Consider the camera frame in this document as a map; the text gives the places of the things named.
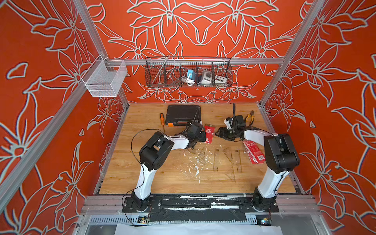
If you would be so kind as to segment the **red ruler set package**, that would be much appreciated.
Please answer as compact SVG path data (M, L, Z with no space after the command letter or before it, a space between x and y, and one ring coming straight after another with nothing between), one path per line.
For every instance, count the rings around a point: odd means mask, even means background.
M214 137L214 133L215 133L215 126L211 124L205 124L204 128L205 128L205 133L206 133L205 143L211 144L213 137Z
M255 142L243 141L243 144L252 164L262 164L264 162L264 154Z
M265 162L265 156L255 143L251 143L249 146L251 154L252 164L263 164Z

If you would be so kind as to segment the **clear triangle ruler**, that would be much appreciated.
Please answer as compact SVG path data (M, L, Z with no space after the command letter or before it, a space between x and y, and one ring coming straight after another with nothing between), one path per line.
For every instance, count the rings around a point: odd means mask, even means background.
M197 162L202 164L202 165L205 165L207 163L207 160L206 160L206 151L207 149L206 148L202 148L197 156Z
M232 155L232 148L231 147L225 148L223 150L223 153L225 154L225 156L227 157L227 159L230 161L230 163L233 165L234 164L234 159L233 159L233 155Z

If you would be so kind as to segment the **clear straight ruler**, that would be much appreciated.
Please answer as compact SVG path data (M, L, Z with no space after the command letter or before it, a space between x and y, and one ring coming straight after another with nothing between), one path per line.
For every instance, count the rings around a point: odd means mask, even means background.
M237 173L242 173L241 154L238 149L235 150L234 160L235 160Z
M214 150L214 155L213 155L213 171L218 171L219 167L219 149Z

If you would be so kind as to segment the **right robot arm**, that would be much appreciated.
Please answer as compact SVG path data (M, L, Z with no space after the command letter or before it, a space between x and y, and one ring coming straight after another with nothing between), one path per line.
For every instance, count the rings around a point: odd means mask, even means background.
M255 188L252 206L258 212L264 212L276 203L277 192L284 179L300 164L292 138L288 134L272 133L252 125L247 125L242 115L236 115L233 104L233 116L224 120L225 127L215 135L224 140L251 141L264 147L264 159L267 170L262 182Z

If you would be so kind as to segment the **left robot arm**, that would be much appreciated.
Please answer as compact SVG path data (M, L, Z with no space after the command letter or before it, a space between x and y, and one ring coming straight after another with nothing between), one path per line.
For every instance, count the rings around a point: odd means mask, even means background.
M175 136L168 136L157 130L139 151L141 170L137 186L131 193L136 208L143 211L148 207L155 174L171 151L193 149L198 142L205 141L205 129L199 122L193 122Z

